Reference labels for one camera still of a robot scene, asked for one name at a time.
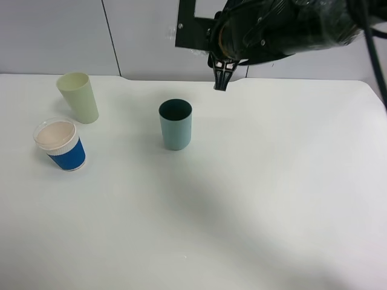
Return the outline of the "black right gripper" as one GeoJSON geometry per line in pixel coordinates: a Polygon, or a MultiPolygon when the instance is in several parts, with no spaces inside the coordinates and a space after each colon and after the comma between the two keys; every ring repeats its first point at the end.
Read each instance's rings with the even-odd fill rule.
{"type": "Polygon", "coordinates": [[[213,69],[217,91],[226,91],[227,85],[233,76],[239,61],[229,59],[227,41],[224,38],[224,27],[228,20],[229,11],[223,10],[215,13],[214,26],[206,33],[206,51],[208,53],[207,64],[213,69]]]}

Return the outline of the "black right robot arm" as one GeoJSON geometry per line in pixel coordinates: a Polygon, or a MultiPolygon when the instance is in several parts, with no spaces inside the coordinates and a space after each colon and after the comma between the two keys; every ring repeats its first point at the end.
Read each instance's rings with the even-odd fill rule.
{"type": "Polygon", "coordinates": [[[373,38],[386,1],[227,1],[209,30],[209,65],[224,91],[237,65],[259,65],[305,51],[349,45],[364,33],[380,92],[386,94],[373,38]]]}

